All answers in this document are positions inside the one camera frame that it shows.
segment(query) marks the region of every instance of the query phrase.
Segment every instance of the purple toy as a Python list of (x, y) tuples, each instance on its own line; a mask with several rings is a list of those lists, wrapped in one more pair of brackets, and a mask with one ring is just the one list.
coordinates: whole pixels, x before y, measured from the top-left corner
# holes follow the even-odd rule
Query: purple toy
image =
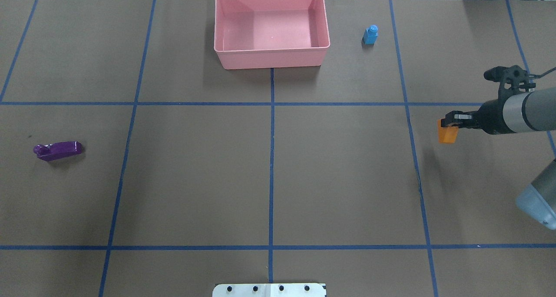
[(36, 145), (33, 148), (36, 158), (44, 161), (51, 161), (60, 158), (79, 155), (81, 153), (81, 143), (79, 142), (60, 142), (50, 145)]

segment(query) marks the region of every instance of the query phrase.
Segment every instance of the black cable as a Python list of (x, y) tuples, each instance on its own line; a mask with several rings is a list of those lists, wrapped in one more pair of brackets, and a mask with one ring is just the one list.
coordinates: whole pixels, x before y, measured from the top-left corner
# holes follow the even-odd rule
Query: black cable
[(552, 71), (556, 71), (556, 67), (554, 67), (554, 68), (550, 69), (549, 71), (546, 71), (545, 73), (542, 73), (540, 75), (530, 75), (530, 76), (532, 76), (533, 79), (540, 79), (540, 78), (548, 75)]

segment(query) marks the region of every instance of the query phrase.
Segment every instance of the orange block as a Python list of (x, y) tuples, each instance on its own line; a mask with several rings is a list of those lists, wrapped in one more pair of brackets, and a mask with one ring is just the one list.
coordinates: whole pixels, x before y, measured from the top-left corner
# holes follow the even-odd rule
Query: orange block
[(437, 121), (438, 127), (438, 142), (442, 144), (453, 144), (457, 138), (458, 127), (441, 127), (441, 119)]

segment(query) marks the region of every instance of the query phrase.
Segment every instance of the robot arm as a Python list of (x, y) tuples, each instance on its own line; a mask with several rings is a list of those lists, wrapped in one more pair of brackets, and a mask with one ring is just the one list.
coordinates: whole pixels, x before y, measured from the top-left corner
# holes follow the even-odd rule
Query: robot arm
[[(482, 129), (488, 134), (556, 129), (556, 87), (534, 91), (536, 85), (532, 82), (555, 70), (556, 67), (542, 75), (530, 75), (519, 66), (486, 71), (486, 80), (500, 83), (498, 99), (485, 102), (477, 111), (447, 113), (438, 121), (439, 141), (454, 143), (459, 128)], [(556, 230), (556, 160), (526, 187), (516, 204), (547, 228)]]
[(495, 67), (486, 71), (486, 80), (500, 83), (498, 99), (485, 102), (478, 111), (452, 111), (441, 119), (440, 128), (482, 129), (488, 134), (556, 129), (556, 87), (534, 91), (536, 84), (530, 82), (554, 69), (539, 76), (528, 74), (520, 66)]

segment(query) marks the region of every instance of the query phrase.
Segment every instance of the table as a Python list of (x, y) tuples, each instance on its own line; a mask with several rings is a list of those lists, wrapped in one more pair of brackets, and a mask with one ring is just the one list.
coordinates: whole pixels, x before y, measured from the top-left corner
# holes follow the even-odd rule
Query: table
[(550, 295), (556, 234), (514, 199), (556, 135), (441, 145), (436, 120), (495, 99), (489, 68), (552, 67), (556, 4), (326, 9), (321, 67), (226, 71), (214, 0), (0, 0), (2, 295)]

